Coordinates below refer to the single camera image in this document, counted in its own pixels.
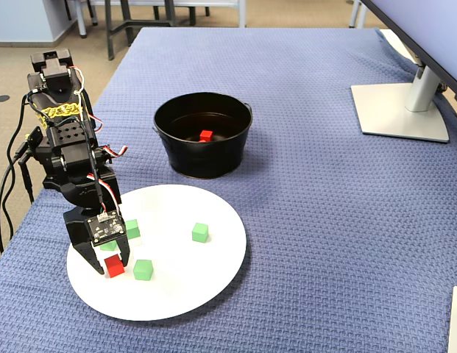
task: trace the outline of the red cube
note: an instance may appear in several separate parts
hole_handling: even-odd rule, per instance
[[[115,254],[111,257],[108,257],[104,260],[105,265],[107,266],[107,271],[109,272],[110,278],[123,274],[125,272],[124,264],[120,261],[120,257]]]
[[[210,130],[202,130],[200,133],[200,142],[210,142],[212,141],[213,131]]]

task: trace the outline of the black bucket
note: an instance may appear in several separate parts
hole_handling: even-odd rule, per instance
[[[220,177],[239,166],[251,122],[249,105],[217,93],[179,96],[155,114],[172,168],[201,179]],[[213,132],[211,142],[199,142],[202,130]]]

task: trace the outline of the monitor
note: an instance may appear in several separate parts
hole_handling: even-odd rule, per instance
[[[363,133],[448,142],[432,102],[443,81],[457,95],[457,0],[362,0],[425,64],[414,82],[352,86]]]

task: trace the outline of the robotic arm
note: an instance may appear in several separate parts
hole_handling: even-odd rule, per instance
[[[73,66],[68,49],[34,54],[32,65],[35,72],[27,77],[29,105],[46,135],[37,126],[26,143],[28,153],[45,169],[43,186],[76,205],[63,215],[66,229],[73,247],[97,272],[104,274],[104,269],[94,247],[113,240],[126,266],[130,248],[121,198],[116,175],[107,164],[123,152],[98,145],[84,76]]]

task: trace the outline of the monitor base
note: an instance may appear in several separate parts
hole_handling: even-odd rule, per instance
[[[449,142],[442,115],[431,102],[425,112],[405,108],[411,83],[351,86],[364,134]]]

